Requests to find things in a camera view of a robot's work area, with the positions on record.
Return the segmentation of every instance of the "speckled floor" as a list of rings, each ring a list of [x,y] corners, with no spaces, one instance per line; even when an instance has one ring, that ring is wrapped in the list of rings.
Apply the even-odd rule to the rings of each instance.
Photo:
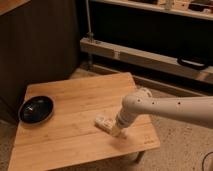
[[[73,78],[96,74],[77,69]],[[152,90],[154,97],[172,97]],[[133,164],[136,154],[96,161],[57,171],[200,171],[204,155],[213,151],[213,130],[152,116],[161,147],[146,151],[139,164]],[[0,171],[6,171],[15,137],[16,127],[0,121]],[[206,160],[209,170],[213,155]]]

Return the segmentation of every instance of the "metal rack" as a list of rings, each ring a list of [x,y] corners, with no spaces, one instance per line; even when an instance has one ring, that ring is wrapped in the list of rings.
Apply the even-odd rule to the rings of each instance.
[[[191,12],[191,11],[181,11],[171,9],[172,0],[167,0],[164,7],[154,6],[144,3],[133,3],[128,1],[120,0],[91,0],[99,3],[107,3],[113,5],[121,5],[130,8],[145,9],[169,14],[176,14],[186,17],[194,17],[204,20],[213,20],[212,15]],[[181,76],[193,80],[198,80],[204,83],[213,84],[213,67],[208,67],[203,70],[196,70],[186,66],[182,66],[177,63],[177,59],[160,55],[156,53],[150,53],[134,48],[129,48],[125,46],[120,46],[112,43],[103,42],[101,40],[95,40],[93,38],[93,32],[91,29],[91,17],[89,9],[89,0],[86,0],[87,5],[87,17],[88,17],[88,38],[83,38],[80,41],[81,50],[89,54],[89,64],[92,67],[92,55],[98,55],[137,66],[154,69],[157,71],[162,71],[165,73],[170,73],[176,76]],[[199,65],[195,62],[187,61],[188,63]]]

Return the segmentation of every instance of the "table leg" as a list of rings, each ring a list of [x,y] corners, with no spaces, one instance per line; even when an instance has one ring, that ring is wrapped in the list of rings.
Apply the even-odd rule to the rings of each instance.
[[[140,152],[138,153],[136,159],[134,160],[134,162],[137,163],[137,164],[140,163],[140,161],[141,161],[141,159],[142,159],[144,153],[145,153],[145,151],[140,151]]]

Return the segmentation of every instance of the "wooden wall panel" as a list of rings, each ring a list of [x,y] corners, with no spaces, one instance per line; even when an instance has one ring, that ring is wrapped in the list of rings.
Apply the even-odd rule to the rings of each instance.
[[[17,112],[28,84],[68,78],[78,53],[75,1],[31,0],[1,15],[0,97]]]

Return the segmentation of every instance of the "metal rod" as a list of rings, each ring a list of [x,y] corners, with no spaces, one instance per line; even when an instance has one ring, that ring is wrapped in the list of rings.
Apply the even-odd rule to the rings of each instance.
[[[86,11],[87,11],[87,23],[88,23],[88,38],[89,41],[93,41],[93,32],[92,32],[92,26],[91,26],[91,16],[90,16],[90,6],[89,6],[89,0],[86,0]],[[88,70],[90,70],[93,66],[93,56],[91,53],[88,53]]]
[[[90,41],[92,41],[93,33],[92,33],[92,26],[91,26],[89,0],[86,0],[86,10],[87,10],[88,36],[89,36]]]

